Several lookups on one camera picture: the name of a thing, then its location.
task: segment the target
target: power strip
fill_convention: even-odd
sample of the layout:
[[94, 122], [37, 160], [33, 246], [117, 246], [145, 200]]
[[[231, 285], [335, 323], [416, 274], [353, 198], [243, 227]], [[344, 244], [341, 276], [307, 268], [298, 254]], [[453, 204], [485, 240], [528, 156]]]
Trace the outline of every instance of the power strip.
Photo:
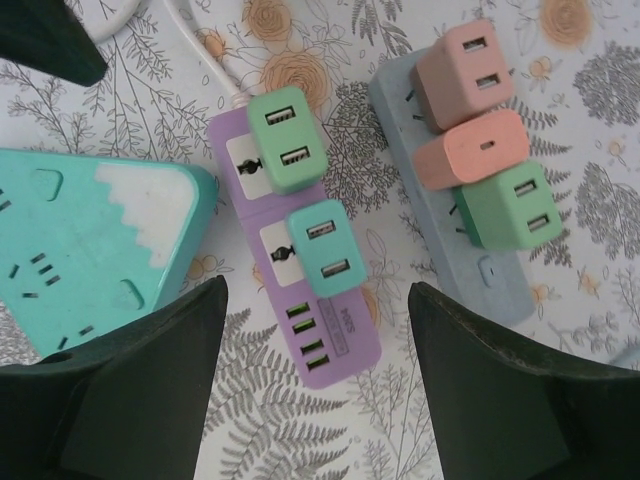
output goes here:
[[369, 85], [371, 103], [411, 200], [442, 291], [479, 315], [514, 326], [535, 311], [517, 253], [474, 247], [464, 233], [451, 190], [425, 189], [413, 168], [413, 152], [436, 137], [420, 115], [409, 79], [425, 52], [426, 49], [420, 50], [382, 65]]
[[217, 200], [200, 167], [0, 150], [0, 299], [42, 355], [178, 297]]
[[362, 291], [317, 297], [291, 247], [286, 217], [326, 200], [322, 184], [291, 195], [274, 193], [245, 107], [214, 117], [208, 134], [302, 382], [320, 389], [375, 365], [382, 348]]

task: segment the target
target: floral tablecloth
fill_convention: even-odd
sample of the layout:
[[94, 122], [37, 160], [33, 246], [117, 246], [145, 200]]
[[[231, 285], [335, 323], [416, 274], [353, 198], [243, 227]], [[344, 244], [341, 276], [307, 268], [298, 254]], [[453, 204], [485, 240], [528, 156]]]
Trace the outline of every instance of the floral tablecloth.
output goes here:
[[[119, 0], [72, 0], [90, 27]], [[252, 92], [307, 94], [329, 139], [324, 182], [353, 219], [383, 343], [372, 370], [322, 391], [288, 359], [229, 198], [184, 289], [223, 274], [231, 299], [196, 478], [440, 479], [406, 298], [437, 284], [367, 82], [387, 60], [474, 18], [495, 25], [517, 87], [511, 107], [546, 167], [565, 229], [522, 256], [537, 311], [517, 330], [607, 362], [640, 338], [638, 0], [190, 0], [183, 16]], [[225, 92], [152, 0], [100, 46], [107, 77], [82, 89], [0, 64], [0, 145], [172, 159], [217, 171], [207, 119]], [[0, 307], [0, 361], [37, 356]]]

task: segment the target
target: purple power strip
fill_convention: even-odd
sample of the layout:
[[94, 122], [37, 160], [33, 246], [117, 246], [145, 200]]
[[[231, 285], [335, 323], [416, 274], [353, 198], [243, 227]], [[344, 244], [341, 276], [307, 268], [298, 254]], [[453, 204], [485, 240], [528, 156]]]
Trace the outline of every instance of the purple power strip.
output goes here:
[[[282, 232], [286, 232], [284, 221], [290, 212], [327, 199], [322, 184], [281, 196], [273, 193], [266, 174], [260, 170], [243, 176], [241, 182], [238, 166], [258, 160], [246, 108], [211, 119], [208, 135], [302, 382], [309, 388], [324, 388], [375, 365], [382, 349], [361, 290], [356, 288], [329, 299], [318, 298], [297, 268], [276, 273], [281, 267], [274, 266], [271, 252], [265, 247], [267, 231], [278, 231], [280, 236], [274, 237], [274, 245], [282, 235], [288, 236]], [[305, 303], [308, 311], [289, 318], [287, 310]], [[294, 325], [311, 319], [314, 327], [294, 332]], [[322, 348], [303, 353], [303, 347], [318, 341], [322, 342]], [[324, 355], [328, 362], [309, 368], [309, 362]]]

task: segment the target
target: gray power strip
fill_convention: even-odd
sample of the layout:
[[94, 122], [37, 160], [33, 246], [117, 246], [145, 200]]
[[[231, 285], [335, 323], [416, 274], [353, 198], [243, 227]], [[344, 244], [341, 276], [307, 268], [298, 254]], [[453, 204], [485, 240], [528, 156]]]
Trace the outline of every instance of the gray power strip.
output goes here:
[[474, 247], [460, 231], [464, 226], [451, 190], [426, 190], [413, 169], [413, 152], [435, 138], [422, 120], [409, 81], [411, 69], [425, 51], [382, 65], [369, 85], [369, 96], [438, 272], [442, 291], [469, 310], [511, 327], [535, 310], [517, 253]]

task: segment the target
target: outlet socket hole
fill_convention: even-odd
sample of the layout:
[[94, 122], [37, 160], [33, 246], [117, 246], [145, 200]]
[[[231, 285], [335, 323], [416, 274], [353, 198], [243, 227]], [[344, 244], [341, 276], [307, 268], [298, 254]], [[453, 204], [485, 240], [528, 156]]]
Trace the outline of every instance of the outlet socket hole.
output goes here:
[[44, 253], [40, 253], [31, 259], [31, 263], [35, 264], [42, 260], [46, 255]]
[[82, 330], [80, 330], [78, 332], [78, 335], [80, 335], [81, 337], [84, 337], [85, 335], [93, 332], [95, 330], [95, 327], [93, 327], [92, 325], [89, 325], [88, 327], [84, 327]]
[[60, 281], [60, 276], [56, 275], [55, 277], [50, 278], [49, 280], [47, 280], [45, 282], [45, 284], [47, 285], [47, 287], [50, 287], [51, 285], [53, 285], [54, 283], [57, 283], [59, 281]]

